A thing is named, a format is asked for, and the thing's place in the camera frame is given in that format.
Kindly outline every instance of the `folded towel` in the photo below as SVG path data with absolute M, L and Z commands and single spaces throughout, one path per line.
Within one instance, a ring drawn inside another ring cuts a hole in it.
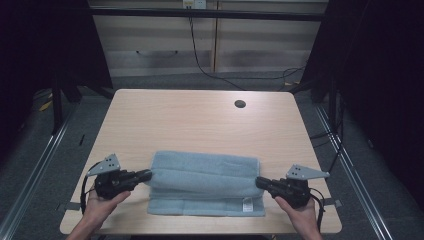
M 148 213 L 264 216 L 256 158 L 159 151 L 150 168 Z

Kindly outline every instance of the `black cable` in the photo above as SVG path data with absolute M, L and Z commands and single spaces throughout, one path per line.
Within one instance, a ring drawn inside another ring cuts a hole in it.
M 306 66 L 303 66 L 303 67 L 299 67 L 299 68 L 288 68 L 288 69 L 286 69 L 286 70 L 284 70 L 284 71 L 283 71 L 283 76 L 279 76 L 279 77 L 268 77 L 268 78 L 266 78 L 266 77 L 248 77 L 248 78 L 241 78 L 241 77 L 226 77 L 226 78 L 223 78 L 223 77 L 218 77 L 218 76 L 210 75 L 210 74 L 206 73 L 206 72 L 202 69 L 202 67 L 200 66 L 199 58 L 198 58 L 198 56 L 197 56 L 196 42 L 195 42 L 195 40 L 194 40 L 193 19 L 192 19 L 192 18 L 189 18 L 189 22 L 190 22 L 191 40 L 192 40 L 192 42 L 193 42 L 194 56 L 195 56 L 195 59 L 196 59 L 197 67 L 200 69 L 200 71 L 201 71 L 204 75 L 206 75 L 206 76 L 208 76 L 208 77 L 210 77 L 210 78 L 214 78 L 214 79 L 219 79 L 219 80 L 225 81 L 225 82 L 227 82 L 227 83 L 231 84 L 232 86 L 234 86 L 234 87 L 236 87 L 236 88 L 238 88 L 238 89 L 240 89 L 240 90 L 242 90 L 242 91 L 247 91 L 247 90 L 246 90 L 246 89 L 244 89 L 244 88 L 242 88 L 242 87 L 240 87 L 240 86 L 238 86 L 238 85 L 236 85 L 236 84 L 234 84 L 234 83 L 232 83 L 231 81 L 228 81 L 228 80 L 237 80 L 237 79 L 248 79 L 248 80 L 278 80 L 278 79 L 283 79 L 283 80 L 284 80 L 284 82 L 283 82 L 282 86 L 281 86 L 281 87 L 277 90 L 277 91 L 281 91 L 281 89 L 283 89 L 283 88 L 284 88 L 284 85 L 285 85 L 285 78 L 286 78 L 286 77 L 288 77 L 288 76 L 290 76 L 290 75 L 293 75 L 293 74 L 294 74 L 294 73 L 296 73 L 297 71 L 303 70 L 303 69 L 306 67 Z
M 344 135 L 344 124 L 343 124 L 343 118 L 344 118 L 344 111 L 345 111 L 345 102 L 343 101 L 342 97 L 339 95 L 339 122 L 337 123 L 338 126 L 340 126 L 340 142 L 339 145 L 337 147 L 337 152 L 336 155 L 334 156 L 330 168 L 328 169 L 328 173 L 331 173 L 331 171 L 333 170 L 334 165 L 336 164 L 337 158 L 340 155 L 340 152 L 343 148 L 343 135 Z
M 321 196 L 321 199 L 322 199 L 322 205 L 323 205 L 323 206 L 325 206 L 325 198 L 324 198 L 324 195 L 322 195 L 322 193 L 321 193 L 320 191 L 318 191 L 317 189 L 315 189 L 315 188 L 309 188 L 309 189 L 314 190 L 315 192 L 317 192 L 317 193 Z
M 97 162 L 96 164 L 94 164 L 88 171 L 90 171 L 91 169 L 93 169 L 95 166 L 97 166 L 97 164 L 99 164 L 100 162 Z M 81 212 L 82 215 L 84 215 L 85 212 L 85 208 L 87 207 L 87 202 L 86 202 L 86 196 L 87 193 L 91 192 L 94 189 L 91 189 L 87 192 L 85 192 L 85 185 L 87 185 L 87 175 L 84 177 L 84 180 L 82 181 L 82 186 L 81 186 L 81 195 L 80 195 L 80 205 L 81 205 Z
M 318 231 L 321 232 L 321 222 L 322 222 L 322 217 L 324 216 L 324 205 L 323 203 L 319 200 L 319 198 L 317 198 L 316 196 L 314 196 L 313 194 L 311 194 L 311 197 L 318 202 L 319 205 L 319 211 L 318 211 L 318 218 L 317 218 L 317 226 L 318 226 Z

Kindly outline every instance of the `towel tag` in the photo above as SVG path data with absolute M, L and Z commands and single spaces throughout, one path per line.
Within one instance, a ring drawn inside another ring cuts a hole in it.
M 253 212 L 252 198 L 243 198 L 243 212 Z

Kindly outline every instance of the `round hole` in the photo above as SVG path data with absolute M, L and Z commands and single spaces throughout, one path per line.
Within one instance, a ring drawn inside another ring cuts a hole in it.
M 234 102 L 234 105 L 236 105 L 238 108 L 244 108 L 246 107 L 246 102 L 243 100 L 237 100 Z

